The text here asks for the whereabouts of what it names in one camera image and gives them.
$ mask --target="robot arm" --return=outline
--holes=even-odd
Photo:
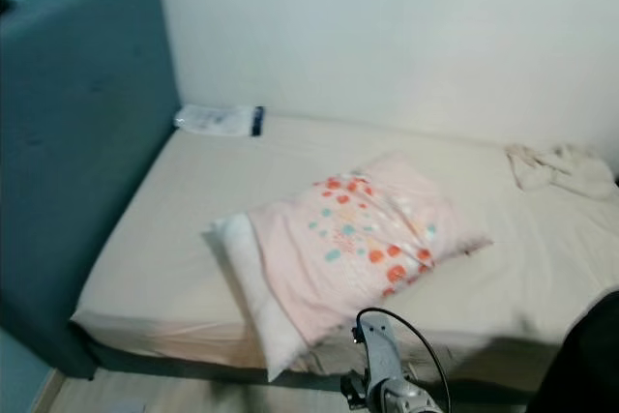
[[[356,373],[341,378],[341,392],[348,407],[367,408],[371,413],[443,413],[424,389],[404,378],[396,338],[387,317],[362,315],[358,321],[353,338],[366,345],[368,369],[361,379],[362,394],[353,384],[353,380],[359,380]]]

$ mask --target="white pillow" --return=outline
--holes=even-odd
[[[264,278],[260,247],[248,216],[234,215],[214,226],[243,289],[271,382],[308,347]]]

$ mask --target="white wall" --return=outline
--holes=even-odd
[[[619,171],[619,0],[165,0],[186,103],[593,143]]]

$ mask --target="headboard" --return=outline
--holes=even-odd
[[[0,34],[0,321],[91,377],[68,320],[180,106],[161,0],[24,0]]]

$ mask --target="beige bed sheet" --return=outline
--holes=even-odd
[[[132,353],[263,367],[210,223],[394,149],[495,244],[439,267],[386,308],[428,335],[451,378],[535,389],[575,319],[619,285],[619,194],[600,202],[521,192],[501,147],[457,139],[272,115],[259,138],[177,132],[109,238],[73,320]],[[433,379],[422,346],[399,333],[404,358]],[[363,363],[363,347],[342,328],[293,368]]]

